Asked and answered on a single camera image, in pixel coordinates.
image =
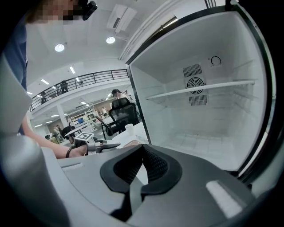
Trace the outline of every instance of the black wristband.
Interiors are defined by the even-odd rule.
[[[73,149],[72,147],[69,148],[69,150],[68,150],[67,153],[66,153],[66,158],[69,158],[69,154],[70,154],[70,151],[71,151],[72,149]]]

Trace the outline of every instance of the pillar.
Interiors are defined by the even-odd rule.
[[[58,114],[60,115],[60,119],[61,119],[63,127],[67,127],[68,122],[67,122],[67,120],[64,116],[64,111],[63,111],[63,108],[60,104],[57,105],[57,110],[58,110]]]

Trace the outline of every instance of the refrigerator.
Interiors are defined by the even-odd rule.
[[[261,31],[240,5],[178,20],[126,64],[150,144],[236,176],[262,153],[274,68]]]

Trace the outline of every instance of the ceiling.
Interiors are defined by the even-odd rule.
[[[27,25],[27,84],[31,84],[56,69],[92,59],[118,59],[126,41],[116,38],[107,44],[114,30],[107,22],[115,4],[122,4],[137,11],[135,18],[119,36],[129,39],[139,25],[166,0],[96,0],[98,9],[87,21],[51,21],[46,24]],[[63,52],[55,52],[55,45],[65,45]],[[58,82],[61,74],[56,75]]]
[[[123,85],[123,86],[115,86],[112,88],[99,90],[96,92],[88,93],[80,97],[76,97],[72,100],[69,100],[67,102],[61,103],[61,106],[63,108],[64,113],[73,113],[76,111],[76,109],[81,109],[83,107],[86,107],[85,105],[82,105],[81,102],[84,101],[87,104],[91,103],[99,103],[106,100],[107,96],[113,89],[119,89],[120,91],[128,91],[129,93],[133,93],[131,85]],[[40,116],[32,119],[32,122],[34,125],[40,125],[45,124],[48,121],[56,121],[59,119],[59,117],[51,117],[52,115],[57,115],[58,110],[57,107],[50,108],[45,113],[41,114]]]

